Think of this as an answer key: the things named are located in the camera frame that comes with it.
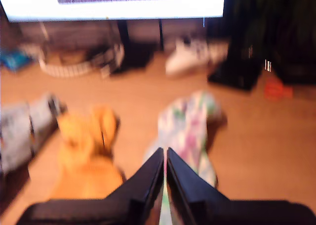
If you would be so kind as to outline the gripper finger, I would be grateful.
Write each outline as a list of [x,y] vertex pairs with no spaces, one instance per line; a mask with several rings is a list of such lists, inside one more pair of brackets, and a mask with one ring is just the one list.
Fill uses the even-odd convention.
[[105,198],[105,225],[144,225],[163,189],[163,149],[158,148],[141,168]]
[[167,150],[169,198],[184,225],[209,225],[219,203],[230,200],[203,180],[172,148]]

